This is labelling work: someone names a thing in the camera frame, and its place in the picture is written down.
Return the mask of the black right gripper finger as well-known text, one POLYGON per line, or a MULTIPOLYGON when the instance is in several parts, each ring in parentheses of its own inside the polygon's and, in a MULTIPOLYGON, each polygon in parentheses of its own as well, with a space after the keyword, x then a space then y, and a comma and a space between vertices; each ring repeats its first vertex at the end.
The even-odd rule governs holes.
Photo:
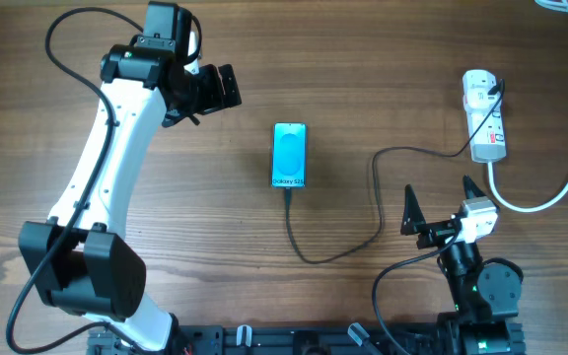
POLYGON ((477 186, 470 176, 462 177, 462 186, 467 199, 485 197, 486 194, 477 186))
POLYGON ((418 204, 415 192, 410 184, 404 188, 404 209, 400 233, 402 235, 419 234, 426 220, 422 214, 422 210, 418 204))

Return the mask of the blue-screen Galaxy smartphone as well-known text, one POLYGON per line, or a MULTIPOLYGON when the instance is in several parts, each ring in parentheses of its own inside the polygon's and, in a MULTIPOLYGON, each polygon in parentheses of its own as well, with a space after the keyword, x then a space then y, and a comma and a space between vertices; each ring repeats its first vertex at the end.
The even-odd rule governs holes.
POLYGON ((276 188, 306 186, 307 125, 275 123, 271 163, 271 185, 276 188))

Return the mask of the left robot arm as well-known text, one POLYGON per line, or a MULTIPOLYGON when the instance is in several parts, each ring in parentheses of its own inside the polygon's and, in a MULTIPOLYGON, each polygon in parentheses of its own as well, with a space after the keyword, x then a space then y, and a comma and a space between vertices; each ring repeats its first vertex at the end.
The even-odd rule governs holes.
POLYGON ((89 327, 114 334, 131 354, 188 354, 175 315, 146 294, 146 266, 125 241, 128 206, 159 128, 236 107, 230 65, 200 65, 198 19, 175 3, 152 1, 129 44, 103 57, 97 115, 68 186, 43 222, 28 222, 19 249, 27 291, 89 327))

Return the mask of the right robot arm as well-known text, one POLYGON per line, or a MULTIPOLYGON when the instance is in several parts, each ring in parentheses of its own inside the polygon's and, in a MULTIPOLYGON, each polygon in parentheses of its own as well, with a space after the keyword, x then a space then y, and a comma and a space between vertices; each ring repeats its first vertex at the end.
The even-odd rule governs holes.
POLYGON ((416 235, 419 249, 434 248, 456 306, 438 315, 438 341, 445 354, 525 354, 522 326, 512 321, 519 314, 524 274, 501 257, 485 260, 477 241, 490 235, 499 207, 462 178, 465 200, 450 219, 428 223, 411 185, 405 187, 400 232, 416 235))

